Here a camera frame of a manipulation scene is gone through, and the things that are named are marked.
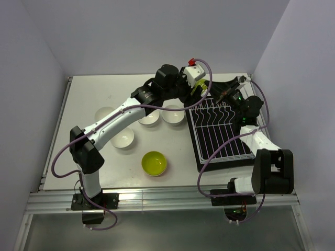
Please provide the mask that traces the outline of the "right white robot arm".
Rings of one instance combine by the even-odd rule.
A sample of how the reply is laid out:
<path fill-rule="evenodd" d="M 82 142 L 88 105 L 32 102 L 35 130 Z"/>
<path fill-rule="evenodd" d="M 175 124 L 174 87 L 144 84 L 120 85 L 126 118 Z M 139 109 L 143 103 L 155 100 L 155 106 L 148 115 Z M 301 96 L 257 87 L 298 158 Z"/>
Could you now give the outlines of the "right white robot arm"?
<path fill-rule="evenodd" d="M 240 88 L 247 82 L 237 76 L 227 82 L 212 82 L 210 94 L 216 104 L 223 102 L 234 111 L 234 138 L 242 141 L 254 154 L 252 174 L 232 178 L 228 183 L 227 199 L 239 203 L 245 195 L 290 194 L 294 189 L 294 156 L 292 151 L 275 145 L 258 125 L 257 117 L 266 99 L 258 96 L 244 97 Z"/>

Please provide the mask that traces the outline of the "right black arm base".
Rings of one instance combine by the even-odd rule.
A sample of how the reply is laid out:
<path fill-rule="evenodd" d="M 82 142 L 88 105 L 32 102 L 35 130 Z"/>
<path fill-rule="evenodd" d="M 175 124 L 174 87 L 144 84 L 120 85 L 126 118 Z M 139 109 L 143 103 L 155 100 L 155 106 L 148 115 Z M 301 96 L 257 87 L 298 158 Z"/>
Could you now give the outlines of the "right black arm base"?
<path fill-rule="evenodd" d="M 233 208 L 224 209 L 225 215 L 232 221 L 242 221 L 247 217 L 247 206 L 254 205 L 257 200 L 253 196 L 229 196 L 211 198 L 213 207 L 233 206 Z"/>

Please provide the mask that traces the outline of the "orange bowl white inside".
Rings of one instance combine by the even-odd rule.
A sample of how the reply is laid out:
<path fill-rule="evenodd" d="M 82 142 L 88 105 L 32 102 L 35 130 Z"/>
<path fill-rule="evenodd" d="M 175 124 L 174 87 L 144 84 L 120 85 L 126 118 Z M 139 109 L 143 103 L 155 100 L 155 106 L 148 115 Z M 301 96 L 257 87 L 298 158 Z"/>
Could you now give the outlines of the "orange bowl white inside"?
<path fill-rule="evenodd" d="M 159 177 L 166 172 L 167 168 L 158 168 L 158 169 L 155 169 L 155 168 L 145 169 L 145 168 L 143 168 L 142 170 L 148 176 Z"/>

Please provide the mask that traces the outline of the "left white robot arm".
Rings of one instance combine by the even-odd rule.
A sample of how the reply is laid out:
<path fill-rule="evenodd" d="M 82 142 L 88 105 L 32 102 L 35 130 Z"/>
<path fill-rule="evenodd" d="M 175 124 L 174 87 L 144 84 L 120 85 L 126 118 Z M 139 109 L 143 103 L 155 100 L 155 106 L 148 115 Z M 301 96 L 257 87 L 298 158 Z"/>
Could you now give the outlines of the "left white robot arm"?
<path fill-rule="evenodd" d="M 102 120 L 84 129 L 71 129 L 70 153 L 81 172 L 80 183 L 85 192 L 83 203 L 86 206 L 96 209 L 102 202 L 99 169 L 105 160 L 100 151 L 106 143 L 155 110 L 168 110 L 163 106 L 167 100 L 179 99 L 184 104 L 184 110 L 199 104 L 202 89 L 195 84 L 205 75 L 203 67 L 194 59 L 181 69 L 165 64 L 153 78 L 136 88 L 123 104 Z"/>

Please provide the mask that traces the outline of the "green bowl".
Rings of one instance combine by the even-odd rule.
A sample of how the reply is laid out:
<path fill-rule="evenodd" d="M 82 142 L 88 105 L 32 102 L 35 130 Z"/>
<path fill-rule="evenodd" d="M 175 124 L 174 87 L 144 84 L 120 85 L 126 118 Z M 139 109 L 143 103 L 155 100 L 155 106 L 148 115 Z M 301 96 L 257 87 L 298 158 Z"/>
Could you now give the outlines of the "green bowl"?
<path fill-rule="evenodd" d="M 194 96 L 198 90 L 200 91 L 200 95 L 203 96 L 205 92 L 207 92 L 207 89 L 208 89 L 207 80 L 202 78 L 195 83 L 191 91 L 191 95 Z"/>
<path fill-rule="evenodd" d="M 165 158 L 165 156 L 157 151 L 151 151 L 151 152 L 147 152 L 142 160 L 141 160 L 141 166 L 142 169 L 149 169 L 149 168 L 167 168 L 167 160 Z"/>

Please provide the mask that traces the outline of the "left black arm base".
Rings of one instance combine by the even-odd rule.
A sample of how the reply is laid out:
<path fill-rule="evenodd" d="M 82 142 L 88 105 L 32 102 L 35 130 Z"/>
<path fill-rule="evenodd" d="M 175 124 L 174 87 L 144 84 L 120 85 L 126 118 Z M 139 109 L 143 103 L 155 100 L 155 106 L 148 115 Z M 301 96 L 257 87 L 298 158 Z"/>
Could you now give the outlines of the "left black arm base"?
<path fill-rule="evenodd" d="M 118 193 L 100 193 L 92 199 L 94 203 L 109 210 L 118 208 L 119 194 Z M 105 218 L 105 212 L 102 213 L 85 213 L 85 211 L 99 210 L 99 207 L 91 204 L 82 193 L 73 195 L 71 202 L 71 211 L 82 212 L 82 222 L 88 225 L 99 225 Z"/>

